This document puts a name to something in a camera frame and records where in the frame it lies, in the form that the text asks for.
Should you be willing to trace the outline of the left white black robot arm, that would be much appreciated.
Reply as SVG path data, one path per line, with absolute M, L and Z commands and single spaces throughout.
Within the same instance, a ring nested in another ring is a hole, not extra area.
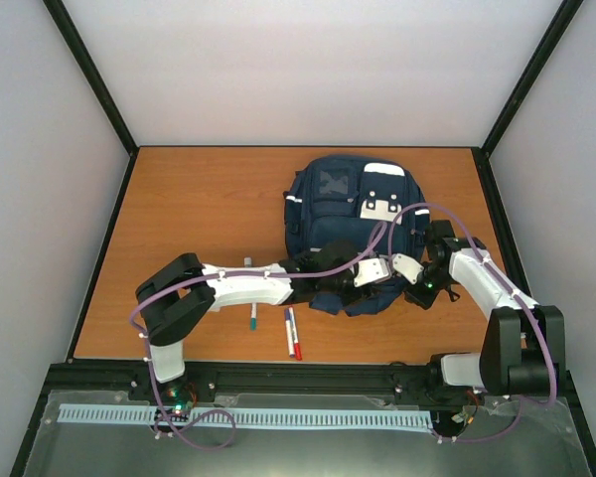
M 374 285 L 389 277 L 386 259 L 360 253 L 347 240 L 252 268 L 210 265 L 184 253 L 135 291 L 154 372 L 151 386 L 168 400 L 185 392 L 183 341 L 209 312 L 304 303 L 319 294 L 331 294 L 346 306 L 372 297 Z

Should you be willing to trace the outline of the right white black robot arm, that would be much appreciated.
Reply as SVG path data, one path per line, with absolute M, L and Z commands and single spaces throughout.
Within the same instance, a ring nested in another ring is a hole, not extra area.
M 409 285 L 406 301 L 425 310 L 446 291 L 453 300 L 458 284 L 487 320 L 479 353 L 448 353 L 435 358 L 445 386 L 470 387 L 494 395 L 557 397 L 565 374 L 562 312 L 521 291 L 494 263 L 483 244 L 457 238 L 448 221 L 433 221 L 424 234 L 428 259 L 405 254 L 391 258 L 394 271 Z

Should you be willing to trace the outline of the navy blue student backpack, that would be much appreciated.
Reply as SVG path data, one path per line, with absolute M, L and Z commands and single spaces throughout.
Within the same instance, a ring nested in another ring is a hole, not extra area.
M 412 174 L 394 162 L 349 154 L 315 159 L 295 174 L 284 199 L 285 243 L 291 257 L 316 252 L 339 239 L 362 252 L 375 224 L 393 219 L 393 234 L 384 235 L 374 251 L 382 257 L 392 251 L 416 260 L 423 255 L 430 212 L 400 212 L 425 198 Z

